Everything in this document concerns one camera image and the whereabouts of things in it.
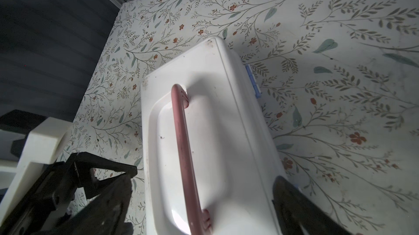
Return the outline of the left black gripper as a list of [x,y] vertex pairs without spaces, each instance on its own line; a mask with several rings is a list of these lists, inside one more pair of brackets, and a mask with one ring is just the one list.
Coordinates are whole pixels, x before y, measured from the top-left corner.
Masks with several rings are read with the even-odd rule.
[[1,225],[2,235],[37,235],[70,219],[68,206],[78,188],[87,199],[98,196],[118,177],[137,175],[137,167],[88,152],[75,153],[73,163],[50,165]]

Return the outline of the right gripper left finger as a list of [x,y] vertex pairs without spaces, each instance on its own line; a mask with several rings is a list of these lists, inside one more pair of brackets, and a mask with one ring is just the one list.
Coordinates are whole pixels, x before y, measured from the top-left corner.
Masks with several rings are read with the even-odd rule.
[[125,222],[132,196],[131,178],[120,175],[114,183],[69,221],[37,235],[132,235],[132,223]]

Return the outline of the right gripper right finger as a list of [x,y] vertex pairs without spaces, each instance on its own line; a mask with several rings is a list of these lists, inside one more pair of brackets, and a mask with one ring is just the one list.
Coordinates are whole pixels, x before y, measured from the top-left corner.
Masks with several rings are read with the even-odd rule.
[[279,227],[284,235],[348,235],[319,207],[282,176],[273,184],[273,200]]

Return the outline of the white blue tool box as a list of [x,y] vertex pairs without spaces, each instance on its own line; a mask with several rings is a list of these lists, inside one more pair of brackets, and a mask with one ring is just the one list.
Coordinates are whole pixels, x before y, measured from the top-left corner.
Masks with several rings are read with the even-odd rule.
[[190,234],[171,89],[180,85],[197,193],[215,235],[279,235],[273,184],[285,174],[252,79],[223,39],[210,37],[141,85],[146,231]]

